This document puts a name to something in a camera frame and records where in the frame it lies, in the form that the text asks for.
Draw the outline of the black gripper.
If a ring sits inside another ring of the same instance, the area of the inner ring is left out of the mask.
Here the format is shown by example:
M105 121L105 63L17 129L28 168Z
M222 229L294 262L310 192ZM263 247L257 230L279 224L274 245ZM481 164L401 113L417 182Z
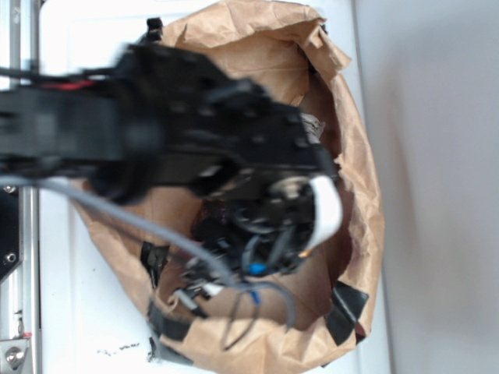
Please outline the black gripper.
M251 80L203 78L186 97L188 186L207 202L193 237L235 272L295 272L342 225L327 151Z

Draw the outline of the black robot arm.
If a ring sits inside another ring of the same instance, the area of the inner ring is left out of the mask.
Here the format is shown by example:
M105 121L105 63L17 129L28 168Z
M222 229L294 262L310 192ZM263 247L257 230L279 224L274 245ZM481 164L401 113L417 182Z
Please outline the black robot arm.
M8 69L1 176L87 178L116 203L155 186L221 207L193 237L250 275L293 271L342 222L337 171L300 110L209 58L131 44L116 65L71 76Z

